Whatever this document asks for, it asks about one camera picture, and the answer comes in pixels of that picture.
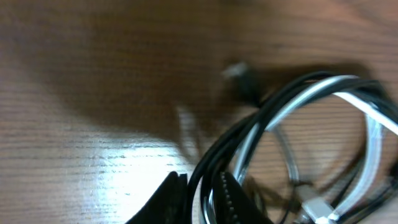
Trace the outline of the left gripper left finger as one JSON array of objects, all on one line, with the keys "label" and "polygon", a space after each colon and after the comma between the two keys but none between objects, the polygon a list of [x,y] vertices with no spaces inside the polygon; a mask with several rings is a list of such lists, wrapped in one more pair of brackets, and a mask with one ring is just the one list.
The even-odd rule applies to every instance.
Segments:
[{"label": "left gripper left finger", "polygon": [[183,222],[187,174],[171,172],[147,203],[126,224],[178,224]]}]

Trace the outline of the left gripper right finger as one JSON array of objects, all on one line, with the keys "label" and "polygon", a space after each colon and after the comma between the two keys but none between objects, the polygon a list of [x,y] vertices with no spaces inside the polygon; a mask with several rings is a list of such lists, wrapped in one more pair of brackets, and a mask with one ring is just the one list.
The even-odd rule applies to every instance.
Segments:
[{"label": "left gripper right finger", "polygon": [[214,206],[217,224],[273,224],[229,172],[221,172],[214,179]]}]

